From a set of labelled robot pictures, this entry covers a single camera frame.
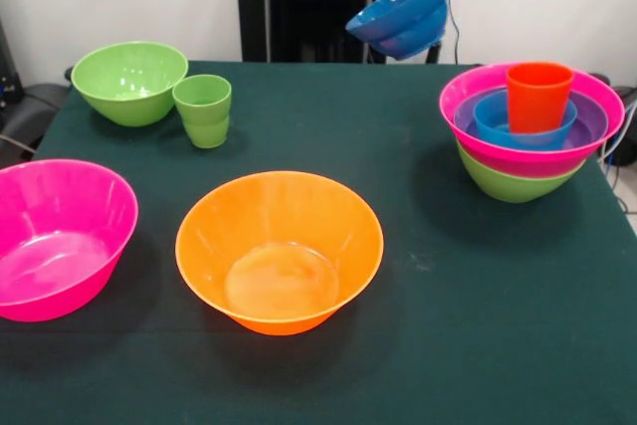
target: orange cup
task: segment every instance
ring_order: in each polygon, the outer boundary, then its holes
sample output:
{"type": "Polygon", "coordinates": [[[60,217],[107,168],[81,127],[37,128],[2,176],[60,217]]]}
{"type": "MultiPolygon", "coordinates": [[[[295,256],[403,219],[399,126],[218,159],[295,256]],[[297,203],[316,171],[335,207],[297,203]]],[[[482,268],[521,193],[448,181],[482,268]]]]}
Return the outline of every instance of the orange cup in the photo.
{"type": "Polygon", "coordinates": [[[507,71],[511,133],[540,133],[561,126],[573,72],[549,62],[523,63],[507,71]]]}
{"type": "Polygon", "coordinates": [[[188,287],[250,330],[309,330],[372,280],[383,238],[372,209],[315,174],[270,171],[214,189],[184,218],[175,252],[188,287]]]}

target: cable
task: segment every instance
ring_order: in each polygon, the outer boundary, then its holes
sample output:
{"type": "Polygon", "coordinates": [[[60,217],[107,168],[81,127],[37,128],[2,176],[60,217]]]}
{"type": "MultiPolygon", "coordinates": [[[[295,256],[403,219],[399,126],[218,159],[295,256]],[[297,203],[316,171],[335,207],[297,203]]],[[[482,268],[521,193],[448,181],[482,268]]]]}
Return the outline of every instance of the cable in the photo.
{"type": "MultiPolygon", "coordinates": [[[[613,87],[613,90],[615,91],[615,93],[617,95],[619,95],[619,97],[624,101],[624,103],[629,103],[631,104],[632,102],[629,102],[631,97],[633,96],[633,94],[637,93],[637,87],[632,88],[632,87],[613,87]]],[[[630,109],[630,105],[628,105],[626,107],[626,111],[628,111],[630,109]]],[[[614,135],[611,138],[611,141],[614,141],[615,138],[617,137],[617,135],[614,135]]],[[[600,150],[600,154],[599,157],[606,157],[606,144],[608,143],[608,141],[604,141],[601,145],[601,150],[600,150]]]]}
{"type": "Polygon", "coordinates": [[[610,154],[617,149],[617,146],[619,146],[619,143],[621,142],[622,139],[624,139],[624,136],[626,135],[626,131],[628,131],[628,127],[630,126],[630,123],[633,120],[633,116],[635,115],[635,110],[637,109],[637,102],[635,102],[633,105],[631,105],[629,107],[629,112],[628,112],[628,116],[626,118],[626,121],[624,122],[624,126],[621,129],[621,132],[618,135],[615,135],[616,139],[613,142],[613,145],[610,147],[610,149],[608,149],[606,151],[606,143],[602,144],[602,148],[601,148],[601,155],[598,159],[598,161],[600,163],[602,163],[604,161],[604,159],[606,159],[608,156],[610,156],[610,154]]]}
{"type": "Polygon", "coordinates": [[[4,134],[0,134],[0,139],[4,139],[7,143],[11,143],[15,146],[18,146],[19,148],[22,148],[25,151],[29,151],[30,153],[35,154],[36,152],[36,150],[33,149],[31,146],[27,146],[26,144],[21,143],[17,139],[10,138],[9,136],[5,136],[4,134]]]}
{"type": "Polygon", "coordinates": [[[617,182],[619,181],[619,164],[616,164],[615,167],[615,179],[613,179],[613,184],[610,186],[613,191],[617,187],[617,182]]]}
{"type": "Polygon", "coordinates": [[[628,205],[626,201],[621,199],[619,196],[615,196],[617,198],[617,202],[619,203],[619,207],[621,208],[622,213],[628,214],[628,205]]]}
{"type": "Polygon", "coordinates": [[[456,18],[454,17],[454,11],[451,8],[451,0],[447,0],[449,4],[449,17],[451,17],[451,23],[454,26],[454,30],[456,31],[456,45],[454,47],[454,61],[456,65],[458,65],[458,43],[460,42],[460,29],[458,28],[458,24],[456,23],[456,18]]]}
{"type": "Polygon", "coordinates": [[[610,156],[608,156],[608,161],[606,161],[606,173],[604,173],[604,176],[606,176],[606,178],[608,178],[608,173],[610,173],[610,167],[613,164],[613,153],[610,153],[610,156]]]}

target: white wall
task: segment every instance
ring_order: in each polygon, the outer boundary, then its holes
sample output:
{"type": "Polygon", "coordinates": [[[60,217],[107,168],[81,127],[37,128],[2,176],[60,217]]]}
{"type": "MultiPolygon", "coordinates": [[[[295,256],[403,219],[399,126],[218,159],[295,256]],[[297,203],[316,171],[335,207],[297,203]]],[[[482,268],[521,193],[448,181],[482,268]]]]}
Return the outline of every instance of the white wall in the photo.
{"type": "MultiPolygon", "coordinates": [[[[542,59],[637,83],[636,0],[452,0],[460,62],[542,59]]],[[[441,62],[452,62],[447,25],[441,62]]],[[[417,56],[406,62],[423,62],[417,56]]]]}
{"type": "MultiPolygon", "coordinates": [[[[462,63],[548,59],[637,83],[635,0],[453,0],[462,63]]],[[[151,39],[191,59],[240,60],[237,0],[0,0],[25,84],[60,81],[84,53],[151,39]]],[[[441,60],[452,60],[448,27],[441,60]]],[[[423,56],[407,62],[422,62],[423,56]]]]}
{"type": "Polygon", "coordinates": [[[126,40],[241,60],[237,0],[0,0],[0,18],[26,85],[60,82],[85,53],[126,40]]]}

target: bowl rim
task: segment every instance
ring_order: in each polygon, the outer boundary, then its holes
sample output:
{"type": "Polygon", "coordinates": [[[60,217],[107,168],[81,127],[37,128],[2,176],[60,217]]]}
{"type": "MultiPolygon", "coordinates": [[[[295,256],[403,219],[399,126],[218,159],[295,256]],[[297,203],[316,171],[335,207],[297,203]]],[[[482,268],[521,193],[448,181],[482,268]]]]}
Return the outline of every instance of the bowl rim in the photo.
{"type": "Polygon", "coordinates": [[[215,82],[221,81],[220,83],[222,83],[226,87],[228,87],[228,93],[226,95],[224,95],[223,98],[221,98],[219,100],[215,100],[214,102],[210,102],[210,104],[208,104],[206,106],[218,105],[221,102],[224,102],[225,100],[227,100],[232,95],[232,84],[225,77],[221,77],[220,75],[212,75],[212,74],[198,74],[198,75],[191,75],[190,77],[185,77],[185,78],[181,79],[179,82],[177,82],[172,87],[172,97],[173,97],[173,99],[176,102],[180,102],[181,104],[186,105],[186,106],[192,106],[192,107],[195,107],[195,108],[197,108],[198,106],[202,106],[202,105],[190,104],[189,102],[185,102],[184,100],[180,99],[178,97],[178,95],[177,95],[177,89],[179,87],[182,87],[183,85],[186,85],[188,82],[191,82],[193,80],[201,80],[201,79],[214,80],[215,82]]]}
{"type": "Polygon", "coordinates": [[[511,82],[512,84],[515,84],[519,87],[523,87],[523,88],[527,88],[527,89],[533,89],[533,90],[548,90],[548,89],[553,89],[555,87],[563,87],[563,86],[568,86],[572,83],[573,79],[575,78],[575,73],[573,72],[572,69],[570,69],[569,67],[567,67],[566,65],[563,64],[559,64],[558,62],[520,62],[516,65],[513,65],[512,67],[510,67],[507,70],[507,82],[511,82]],[[515,77],[512,77],[511,75],[511,70],[514,71],[514,73],[517,70],[522,69],[523,67],[530,67],[530,66],[542,66],[542,67],[551,67],[555,70],[562,70],[563,73],[567,73],[568,74],[568,78],[566,80],[562,80],[560,82],[554,82],[552,84],[549,85],[533,85],[527,82],[523,82],[519,79],[516,79],[515,77]]]}
{"type": "Polygon", "coordinates": [[[77,281],[75,281],[74,283],[65,285],[64,287],[52,291],[50,293],[46,293],[46,294],[42,294],[40,296],[37,296],[35,298],[30,298],[30,299],[24,299],[21,301],[12,301],[12,302],[0,302],[0,308],[8,308],[8,307],[14,307],[14,306],[23,306],[25,304],[30,304],[30,303],[35,303],[37,301],[42,301],[44,299],[48,299],[51,298],[53,296],[57,296],[59,294],[62,294],[66,291],[68,291],[71,288],[74,288],[75,286],[84,283],[85,281],[87,281],[88,279],[90,279],[91,277],[93,277],[95,274],[99,273],[103,268],[105,268],[108,264],[110,264],[112,261],[114,261],[122,252],[123,249],[126,247],[126,245],[128,244],[128,242],[130,241],[130,238],[132,237],[132,233],[134,233],[135,228],[137,226],[137,220],[139,219],[139,202],[137,201],[137,196],[135,195],[134,190],[132,189],[132,186],[130,186],[130,184],[128,184],[128,182],[123,178],[123,176],[121,176],[119,173],[116,173],[115,171],[113,171],[110,168],[107,168],[105,166],[102,166],[101,164],[97,164],[97,163],[93,163],[91,161],[84,161],[81,159],[74,159],[74,158],[47,158],[47,159],[38,159],[35,161],[29,161],[26,163],[19,163],[19,164],[14,164],[13,166],[9,166],[7,168],[4,168],[2,170],[0,170],[0,176],[2,176],[3,174],[7,174],[10,173],[14,170],[17,169],[24,169],[24,168],[28,168],[31,167],[32,165],[41,165],[41,164],[53,164],[53,163],[59,163],[59,164],[73,164],[76,166],[88,166],[92,169],[98,169],[101,170],[102,172],[107,173],[108,175],[112,176],[113,178],[115,178],[117,181],[119,181],[123,187],[126,189],[127,193],[129,194],[129,198],[132,200],[132,206],[133,206],[133,218],[132,218],[132,224],[130,226],[130,230],[126,233],[124,240],[121,242],[121,244],[115,249],[115,251],[108,257],[108,259],[106,259],[103,263],[103,265],[97,269],[95,269],[94,271],[92,271],[90,274],[88,274],[87,276],[78,279],[77,281]]]}
{"type": "Polygon", "coordinates": [[[458,144],[458,148],[462,151],[462,153],[465,154],[465,156],[471,162],[473,162],[473,163],[477,164],[478,166],[486,169],[487,172],[497,174],[498,176],[503,176],[503,177],[505,177],[507,179],[515,179],[515,180],[520,180],[520,181],[529,182],[529,183],[543,182],[543,181],[555,181],[555,180],[558,180],[558,179],[563,179],[566,176],[570,176],[570,175],[576,173],[584,165],[584,163],[586,162],[586,159],[582,159],[579,162],[579,164],[577,166],[575,166],[574,168],[566,171],[565,173],[558,174],[556,176],[544,176],[542,178],[536,178],[536,177],[533,177],[533,176],[530,176],[530,177],[517,176],[515,174],[505,173],[504,171],[498,171],[497,169],[492,168],[491,166],[483,163],[482,161],[479,161],[478,159],[474,158],[469,151],[467,151],[467,148],[465,148],[460,141],[456,140],[456,143],[458,144]]]}
{"type": "Polygon", "coordinates": [[[225,182],[219,186],[217,186],[216,188],[214,188],[211,191],[208,191],[205,195],[203,195],[201,198],[199,198],[199,200],[197,200],[197,202],[188,210],[188,212],[186,213],[186,215],[184,216],[183,220],[181,221],[181,224],[179,225],[179,230],[177,231],[177,237],[175,240],[175,257],[176,257],[176,261],[177,261],[177,269],[179,270],[179,274],[181,275],[181,279],[183,279],[183,281],[186,283],[186,285],[188,286],[188,288],[190,289],[190,291],[192,291],[195,296],[197,296],[201,301],[203,301],[204,303],[206,303],[208,306],[210,306],[213,309],[216,309],[217,311],[219,311],[220,313],[225,314],[226,316],[228,316],[229,318],[232,319],[238,319],[238,320],[245,320],[248,322],[258,322],[258,323],[273,323],[273,324],[283,324],[283,323],[297,323],[297,322],[303,322],[306,320],[311,320],[311,319],[318,319],[321,318],[325,315],[331,315],[334,312],[338,311],[340,308],[342,308],[345,304],[353,301],[355,298],[357,298],[360,293],[362,293],[365,288],[367,288],[367,286],[369,286],[369,283],[371,283],[371,281],[374,279],[374,277],[376,276],[376,274],[378,273],[378,269],[380,268],[380,264],[382,262],[382,256],[383,256],[383,252],[384,252],[384,236],[382,233],[382,227],[380,226],[380,221],[378,220],[378,217],[376,216],[376,213],[374,212],[374,210],[371,208],[371,206],[369,206],[369,204],[358,194],[356,193],[354,190],[352,190],[351,188],[345,186],[344,184],[335,181],[331,178],[328,178],[326,176],[322,176],[320,174],[316,174],[316,173],[310,173],[307,171],[295,171],[295,170],[268,170],[268,171],[260,171],[260,172],[256,172],[256,173],[251,173],[251,174],[246,174],[244,176],[240,176],[238,178],[232,179],[228,182],[225,182]],[[335,184],[336,186],[338,186],[339,188],[343,188],[345,189],[347,192],[349,192],[350,194],[354,195],[355,198],[358,199],[358,201],[360,202],[360,205],[365,208],[369,213],[371,213],[371,218],[373,219],[373,226],[374,229],[376,230],[376,233],[378,235],[378,239],[379,239],[379,248],[378,248],[378,255],[375,259],[375,265],[373,267],[373,270],[371,271],[371,273],[369,274],[369,276],[365,279],[365,281],[362,283],[362,285],[351,295],[349,295],[347,298],[343,299],[342,301],[339,301],[338,303],[334,304],[333,306],[320,311],[318,313],[314,313],[312,315],[309,316],[303,316],[303,317],[299,317],[299,318],[291,318],[291,319],[261,319],[261,318],[253,318],[250,316],[245,316],[242,314],[237,314],[231,310],[228,310],[226,308],[222,308],[221,306],[213,303],[212,301],[210,301],[209,299],[207,299],[203,294],[201,294],[199,291],[197,291],[192,284],[190,283],[190,281],[188,280],[188,277],[186,274],[184,274],[182,265],[181,265],[181,261],[179,259],[179,244],[180,244],[180,239],[181,236],[183,234],[183,229],[184,229],[184,225],[186,223],[186,221],[188,220],[188,218],[190,217],[191,214],[193,214],[193,211],[204,201],[208,198],[208,196],[211,196],[212,194],[216,193],[217,191],[221,190],[221,189],[225,189],[225,188],[229,188],[231,187],[233,184],[240,182],[240,181],[245,181],[247,179],[253,178],[255,176],[262,176],[262,177],[267,177],[267,176],[279,176],[279,175],[291,175],[291,176],[309,176],[309,177],[313,177],[315,179],[318,179],[319,181],[323,181],[323,182],[327,182],[327,183],[331,183],[331,184],[335,184]]]}
{"type": "Polygon", "coordinates": [[[86,97],[89,97],[89,98],[95,99],[95,100],[101,100],[103,102],[117,102],[118,104],[124,104],[124,103],[128,103],[128,102],[138,102],[139,100],[143,100],[143,99],[152,99],[153,97],[158,97],[160,95],[163,95],[166,92],[171,91],[172,88],[177,83],[181,82],[186,77],[187,73],[188,73],[188,59],[186,58],[185,55],[183,55],[183,53],[181,51],[177,50],[175,47],[173,47],[171,45],[168,45],[168,44],[163,44],[161,42],[151,42],[151,41],[145,41],[145,40],[132,40],[132,41],[129,41],[129,42],[117,42],[115,44],[105,45],[105,46],[99,47],[98,49],[95,49],[95,50],[93,50],[91,52],[88,52],[86,55],[81,57],[76,62],[76,64],[73,66],[73,69],[71,70],[71,83],[73,84],[73,87],[78,92],[80,92],[83,96],[86,96],[86,97]],[[83,90],[80,87],[78,87],[78,84],[76,83],[76,70],[82,64],[82,62],[86,61],[88,58],[92,57],[93,55],[99,54],[99,53],[104,52],[104,51],[109,50],[109,49],[114,49],[114,48],[122,47],[122,46],[126,46],[126,45],[153,45],[153,46],[156,46],[156,47],[163,47],[163,48],[165,48],[167,50],[170,50],[170,51],[176,53],[181,58],[181,60],[183,61],[183,64],[184,64],[183,72],[179,75],[179,78],[177,80],[175,80],[173,83],[171,83],[164,90],[161,90],[159,92],[153,92],[151,95],[148,95],[147,97],[143,97],[143,98],[114,99],[113,97],[102,97],[102,96],[98,96],[98,95],[87,93],[85,90],[83,90]]]}
{"type": "MultiPolygon", "coordinates": [[[[486,65],[483,65],[483,66],[480,66],[480,67],[477,67],[477,68],[471,68],[470,67],[468,70],[465,70],[461,74],[456,75],[455,77],[453,77],[445,85],[445,87],[442,89],[442,91],[440,93],[440,96],[438,97],[438,110],[440,111],[440,115],[443,117],[445,122],[451,128],[452,132],[454,133],[454,136],[459,141],[461,141],[461,142],[462,141],[477,142],[481,146],[488,147],[488,148],[494,148],[499,154],[498,158],[502,158],[500,156],[502,153],[515,153],[520,158],[522,158],[523,161],[525,161],[525,162],[532,162],[533,160],[538,160],[539,158],[542,158],[542,160],[550,159],[550,160],[555,160],[555,161],[562,161],[562,160],[565,160],[565,156],[569,156],[571,154],[575,154],[575,155],[576,154],[588,154],[590,151],[594,151],[604,141],[608,140],[612,135],[614,135],[617,131],[619,131],[619,128],[621,128],[621,126],[622,126],[622,124],[623,124],[623,122],[625,120],[626,108],[622,109],[621,115],[620,115],[621,116],[620,117],[620,121],[618,121],[618,123],[615,125],[615,127],[613,129],[609,129],[609,124],[607,124],[606,125],[606,132],[599,139],[597,139],[596,141],[593,141],[593,142],[591,142],[589,144],[584,144],[583,146],[579,146],[577,148],[559,149],[559,150],[550,150],[550,151],[530,151],[530,150],[526,150],[526,149],[507,148],[505,146],[498,146],[498,145],[483,141],[483,140],[481,140],[479,138],[476,138],[476,137],[474,137],[472,135],[469,135],[468,133],[466,133],[465,131],[460,129],[458,126],[456,126],[454,124],[454,119],[453,119],[452,115],[451,115],[451,117],[447,117],[445,115],[445,109],[443,107],[443,97],[448,94],[448,91],[451,90],[451,88],[452,88],[452,84],[454,84],[456,81],[458,81],[461,78],[465,78],[465,77],[467,77],[469,75],[475,74],[475,72],[477,72],[477,71],[487,71],[489,69],[505,69],[505,68],[510,68],[512,66],[518,65],[520,63],[521,62],[503,62],[503,63],[495,63],[495,64],[486,64],[486,65]]],[[[615,91],[613,91],[610,87],[608,87],[606,84],[604,84],[600,80],[590,76],[589,74],[587,74],[586,72],[584,72],[582,70],[572,69],[572,71],[573,71],[573,76],[581,75],[583,77],[586,77],[587,81],[597,83],[597,84],[601,85],[602,87],[608,89],[616,97],[616,100],[621,105],[623,105],[623,101],[617,95],[617,93],[615,91]]],[[[501,86],[499,86],[499,88],[505,87],[505,86],[506,86],[506,82],[504,82],[501,86]]],[[[581,94],[581,95],[584,95],[584,96],[588,97],[590,100],[595,102],[595,100],[592,99],[589,95],[582,94],[581,92],[578,92],[578,91],[576,91],[576,92],[581,94]]],[[[608,113],[606,114],[606,119],[607,119],[608,123],[610,123],[610,118],[608,118],[608,113]]]]}

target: table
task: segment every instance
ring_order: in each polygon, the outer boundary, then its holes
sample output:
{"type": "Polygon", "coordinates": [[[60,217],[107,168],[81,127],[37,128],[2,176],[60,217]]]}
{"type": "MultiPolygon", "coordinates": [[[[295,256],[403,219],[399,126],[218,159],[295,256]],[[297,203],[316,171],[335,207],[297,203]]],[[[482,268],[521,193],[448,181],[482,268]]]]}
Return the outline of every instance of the table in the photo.
{"type": "Polygon", "coordinates": [[[173,112],[139,129],[77,92],[39,157],[123,174],[140,207],[110,282],[37,324],[0,321],[6,424],[637,422],[637,241],[590,161],[556,192],[495,201],[438,113],[454,66],[191,63],[234,89],[233,124],[197,150],[173,112]],[[319,328],[249,332],[199,301],[174,260],[207,191],[299,169],[375,209],[385,255],[319,328]]]}

